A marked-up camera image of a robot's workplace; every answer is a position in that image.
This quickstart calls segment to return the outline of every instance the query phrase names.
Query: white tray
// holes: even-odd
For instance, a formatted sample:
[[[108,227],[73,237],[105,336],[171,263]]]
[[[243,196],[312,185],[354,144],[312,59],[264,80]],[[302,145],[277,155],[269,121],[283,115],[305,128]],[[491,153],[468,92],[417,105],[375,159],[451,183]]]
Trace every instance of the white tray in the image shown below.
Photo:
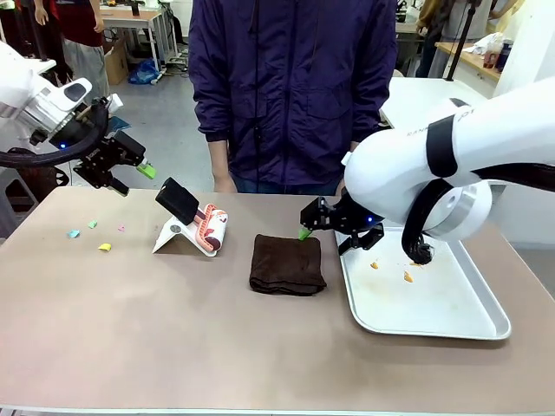
[[[386,228],[372,249],[341,257],[350,308],[363,328],[381,334],[508,338],[511,323],[460,242],[425,237],[434,259],[414,266],[402,250],[401,236],[402,228]],[[346,238],[336,233],[338,245]],[[405,270],[413,283],[404,280]]]

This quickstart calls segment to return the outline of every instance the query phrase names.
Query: white holder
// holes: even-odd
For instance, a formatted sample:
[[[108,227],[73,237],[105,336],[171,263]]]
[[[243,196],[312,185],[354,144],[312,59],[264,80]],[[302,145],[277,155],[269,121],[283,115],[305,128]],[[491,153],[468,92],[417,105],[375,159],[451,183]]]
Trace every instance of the white holder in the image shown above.
[[[199,243],[197,243],[196,235],[197,229],[199,225],[194,221],[191,222],[189,225],[184,225],[181,221],[179,221],[176,217],[171,217],[162,227],[162,231],[156,240],[156,245],[154,246],[153,253],[158,251],[162,246],[164,246],[168,241],[170,241],[173,237],[181,234],[185,236],[187,240],[189,240],[197,249],[202,251],[208,257],[214,257],[218,254],[217,251],[208,252],[203,249]]]

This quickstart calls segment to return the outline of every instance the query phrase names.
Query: black pole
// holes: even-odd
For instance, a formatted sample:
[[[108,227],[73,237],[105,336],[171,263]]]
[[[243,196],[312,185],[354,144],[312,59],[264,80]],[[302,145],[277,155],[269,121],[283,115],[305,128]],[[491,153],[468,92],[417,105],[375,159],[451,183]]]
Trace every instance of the black pole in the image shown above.
[[[472,24],[472,19],[476,14],[476,3],[478,0],[469,0],[470,9],[468,9],[467,21],[465,22],[465,27],[462,28],[462,33],[460,34],[459,44],[457,45],[457,51],[454,54],[453,62],[451,63],[451,68],[447,74],[446,81],[452,81],[454,71],[457,69],[457,64],[459,63],[460,54],[465,47],[465,42],[467,41],[468,31],[470,30],[470,25]]]
[[[41,61],[45,62],[47,60],[46,53],[44,52],[44,47],[42,45],[42,38],[38,33],[38,23],[35,19],[35,7],[30,4],[29,6],[24,7],[24,9],[27,9],[27,12],[29,13],[29,20],[31,23],[31,30],[33,31],[34,38],[33,41],[35,42],[36,50],[38,51],[38,57]]]

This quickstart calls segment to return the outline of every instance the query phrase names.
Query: brown towel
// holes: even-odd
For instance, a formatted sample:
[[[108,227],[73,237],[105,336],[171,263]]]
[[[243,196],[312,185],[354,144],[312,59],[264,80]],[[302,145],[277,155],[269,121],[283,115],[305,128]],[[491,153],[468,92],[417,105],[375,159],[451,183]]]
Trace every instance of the brown towel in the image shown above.
[[[252,254],[252,290],[266,294],[311,296],[326,287],[320,270],[320,241],[257,235]]]

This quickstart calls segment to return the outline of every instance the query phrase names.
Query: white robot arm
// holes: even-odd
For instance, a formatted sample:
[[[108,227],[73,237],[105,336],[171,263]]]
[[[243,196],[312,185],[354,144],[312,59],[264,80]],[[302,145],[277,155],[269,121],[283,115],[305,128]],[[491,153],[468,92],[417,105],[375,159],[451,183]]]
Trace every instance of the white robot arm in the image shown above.
[[[555,192],[555,78],[462,106],[431,125],[368,137],[345,164],[346,193],[337,205],[323,198],[307,206],[308,230],[351,235],[342,248],[369,249],[382,219],[405,224],[403,249],[427,263],[421,234],[459,240],[486,221],[492,193],[485,179],[501,179]],[[369,236],[359,236],[369,231]]]
[[[110,187],[122,195],[129,189],[112,176],[115,165],[135,166],[149,178],[154,176],[142,145],[122,131],[106,137],[108,114],[123,105],[116,94],[87,107],[83,99],[91,90],[89,81],[81,78],[55,87],[34,70],[32,61],[3,42],[0,62],[0,130],[15,123],[30,133],[32,145],[48,141],[58,149],[40,155],[0,152],[1,167],[55,166],[79,159],[75,172],[95,188]]]

